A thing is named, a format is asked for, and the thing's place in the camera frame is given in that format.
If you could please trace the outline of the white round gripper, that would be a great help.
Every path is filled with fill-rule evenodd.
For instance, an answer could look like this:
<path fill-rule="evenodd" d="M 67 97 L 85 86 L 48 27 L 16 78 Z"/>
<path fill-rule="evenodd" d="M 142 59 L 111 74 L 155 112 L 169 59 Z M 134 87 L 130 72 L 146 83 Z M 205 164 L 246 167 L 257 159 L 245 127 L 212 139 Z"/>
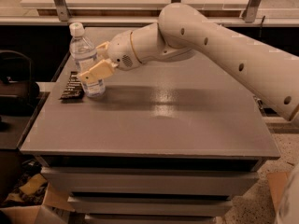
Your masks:
<path fill-rule="evenodd" d="M 106 41 L 98 45 L 96 51 L 101 61 L 87 71 L 79 73 L 78 79 L 90 84 L 111 77 L 117 67 L 120 70 L 136 68 L 137 58 L 133 51 L 131 34 L 132 31 L 126 31 L 115 35 L 110 42 Z"/>

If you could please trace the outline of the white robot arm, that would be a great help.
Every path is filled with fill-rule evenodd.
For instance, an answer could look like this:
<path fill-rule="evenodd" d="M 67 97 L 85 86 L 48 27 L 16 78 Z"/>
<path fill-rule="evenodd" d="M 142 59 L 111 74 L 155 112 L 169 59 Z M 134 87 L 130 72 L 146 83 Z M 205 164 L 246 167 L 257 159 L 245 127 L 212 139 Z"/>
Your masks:
<path fill-rule="evenodd" d="M 293 125 L 299 124 L 299 57 L 209 21 L 193 7 L 164 7 L 155 23 L 96 48 L 100 61 L 78 75 L 93 83 L 150 61 L 185 60 L 197 50 Z"/>

